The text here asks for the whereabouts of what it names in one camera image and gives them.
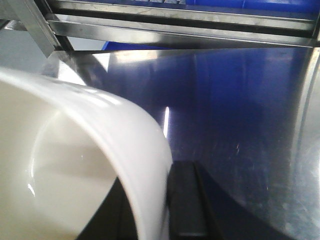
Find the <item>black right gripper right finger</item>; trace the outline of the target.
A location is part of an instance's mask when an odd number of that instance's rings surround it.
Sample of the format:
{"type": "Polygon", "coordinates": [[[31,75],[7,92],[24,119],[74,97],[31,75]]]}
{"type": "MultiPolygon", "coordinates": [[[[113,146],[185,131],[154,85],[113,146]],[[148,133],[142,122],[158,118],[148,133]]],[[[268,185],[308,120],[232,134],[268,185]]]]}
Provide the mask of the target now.
{"type": "Polygon", "coordinates": [[[275,240],[254,216],[192,161],[175,161],[167,178],[171,240],[275,240]]]}

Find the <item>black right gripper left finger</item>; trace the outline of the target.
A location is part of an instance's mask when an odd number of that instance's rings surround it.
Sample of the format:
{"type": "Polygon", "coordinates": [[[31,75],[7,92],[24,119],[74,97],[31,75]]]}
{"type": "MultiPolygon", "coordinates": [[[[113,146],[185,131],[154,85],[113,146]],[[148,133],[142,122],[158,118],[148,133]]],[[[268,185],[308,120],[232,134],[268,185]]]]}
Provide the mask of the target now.
{"type": "Polygon", "coordinates": [[[127,195],[116,179],[78,240],[137,240],[138,233],[127,195]]]}

